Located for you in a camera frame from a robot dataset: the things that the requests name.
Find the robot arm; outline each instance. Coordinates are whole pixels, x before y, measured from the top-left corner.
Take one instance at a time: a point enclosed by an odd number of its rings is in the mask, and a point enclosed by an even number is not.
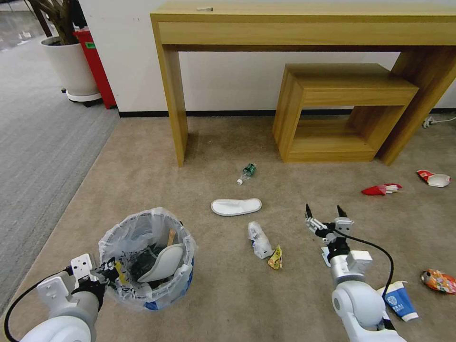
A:
[[[49,319],[29,331],[21,342],[95,342],[95,321],[103,305],[106,283],[119,274],[114,260],[97,270],[88,254],[71,260],[71,267],[37,286],[50,308]]]
[[[305,222],[311,232],[322,238],[328,246],[328,261],[336,289],[332,293],[332,305],[351,342],[405,342],[388,315],[383,298],[364,282],[364,272],[372,264],[367,251],[351,251],[347,233],[352,231],[353,221],[337,206],[339,217],[331,223],[321,223],[312,216],[306,205]]]

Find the crushed paper cup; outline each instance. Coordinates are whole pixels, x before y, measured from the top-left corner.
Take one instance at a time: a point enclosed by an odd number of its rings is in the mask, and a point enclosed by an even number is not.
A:
[[[438,270],[429,268],[423,271],[421,281],[433,290],[456,295],[456,279]]]
[[[418,318],[418,314],[405,290],[404,283],[406,281],[399,280],[389,285],[386,291],[385,302],[394,310],[397,316],[408,322]],[[377,293],[383,295],[384,290],[385,287],[382,287],[377,290]]]
[[[395,183],[387,183],[370,187],[361,191],[364,195],[386,195],[387,193],[399,192],[402,186]]]
[[[443,188],[451,182],[451,177],[442,173],[432,173],[428,170],[418,170],[417,174],[430,186]]]
[[[274,254],[267,261],[267,264],[271,266],[273,269],[282,268],[282,249],[280,245],[277,245]]]

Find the plastic bottle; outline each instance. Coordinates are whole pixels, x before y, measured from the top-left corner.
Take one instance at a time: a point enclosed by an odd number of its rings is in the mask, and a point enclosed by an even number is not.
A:
[[[252,240],[253,252],[260,259],[264,259],[274,253],[267,236],[258,222],[252,221],[248,224],[248,238]]]
[[[242,170],[241,178],[239,178],[236,183],[241,185],[246,179],[250,179],[255,171],[257,170],[257,165],[250,163]]]

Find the wooden table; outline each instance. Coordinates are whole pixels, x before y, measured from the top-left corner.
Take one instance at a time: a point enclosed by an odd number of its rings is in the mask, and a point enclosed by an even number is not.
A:
[[[419,90],[377,154],[388,165],[456,77],[456,6],[169,2],[151,20],[179,166],[188,137],[179,51],[400,51],[392,72]]]

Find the wooden stool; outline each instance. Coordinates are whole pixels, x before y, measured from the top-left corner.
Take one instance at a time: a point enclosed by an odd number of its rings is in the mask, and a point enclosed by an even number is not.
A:
[[[273,134],[284,162],[371,161],[418,88],[378,64],[287,64]],[[305,106],[355,106],[302,119]]]

